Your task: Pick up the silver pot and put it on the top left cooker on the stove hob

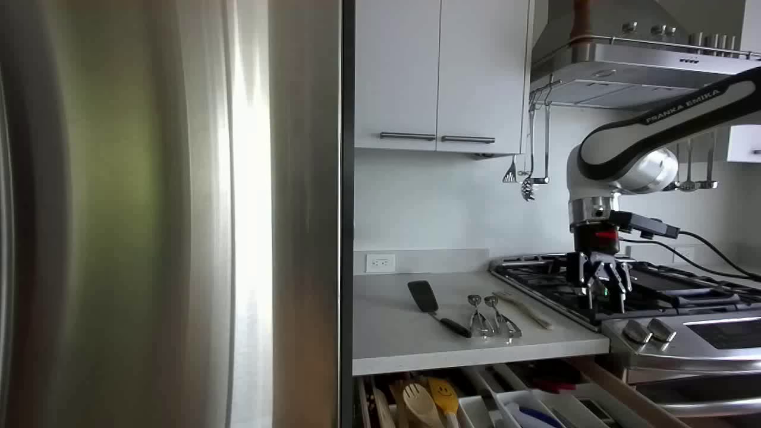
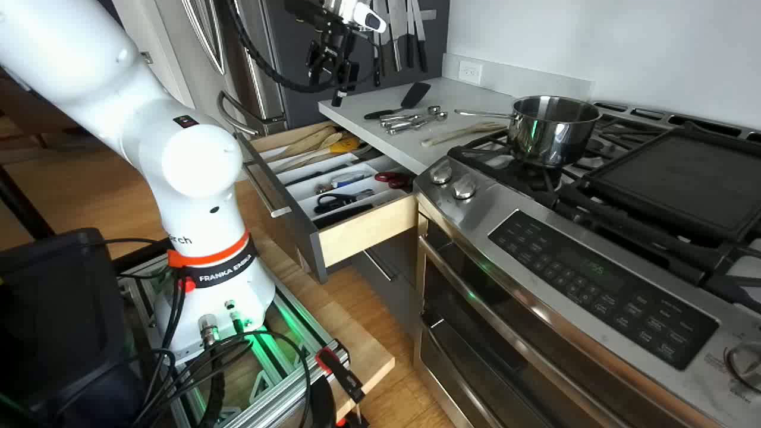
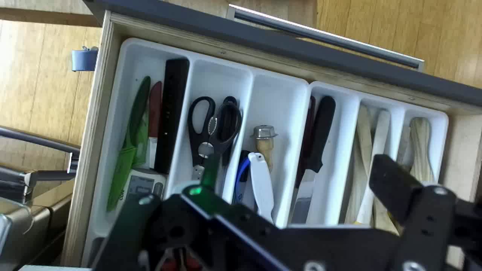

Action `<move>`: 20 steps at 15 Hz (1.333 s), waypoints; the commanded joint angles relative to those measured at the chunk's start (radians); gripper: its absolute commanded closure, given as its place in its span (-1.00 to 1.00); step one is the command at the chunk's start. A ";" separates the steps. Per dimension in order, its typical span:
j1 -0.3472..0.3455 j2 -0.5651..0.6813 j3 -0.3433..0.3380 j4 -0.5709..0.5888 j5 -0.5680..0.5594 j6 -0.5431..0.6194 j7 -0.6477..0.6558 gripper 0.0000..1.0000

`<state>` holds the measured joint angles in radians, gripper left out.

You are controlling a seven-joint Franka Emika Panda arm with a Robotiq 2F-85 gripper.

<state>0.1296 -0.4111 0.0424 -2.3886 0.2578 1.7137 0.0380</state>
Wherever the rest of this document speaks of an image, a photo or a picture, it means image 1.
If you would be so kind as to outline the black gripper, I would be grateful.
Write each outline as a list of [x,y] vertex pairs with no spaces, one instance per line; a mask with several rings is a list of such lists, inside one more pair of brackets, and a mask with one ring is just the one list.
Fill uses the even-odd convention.
[[[588,297],[588,308],[595,308],[595,283],[600,281],[602,257],[616,257],[620,250],[620,226],[616,219],[602,219],[602,220],[582,220],[573,228],[573,242],[576,250],[588,257],[582,263],[582,288]],[[628,311],[628,291],[632,289],[631,271],[622,262],[608,262],[604,267],[608,281],[608,308],[613,313]]]

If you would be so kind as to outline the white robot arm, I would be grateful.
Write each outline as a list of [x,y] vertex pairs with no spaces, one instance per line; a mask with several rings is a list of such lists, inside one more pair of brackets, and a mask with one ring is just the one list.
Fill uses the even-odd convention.
[[642,214],[620,212],[620,194],[660,193],[677,177],[670,142],[699,131],[736,121],[761,108],[761,69],[747,69],[639,116],[607,124],[588,133],[569,155],[566,188],[573,232],[571,281],[608,295],[613,313],[622,313],[632,275],[617,258],[617,232],[677,237],[679,228]]

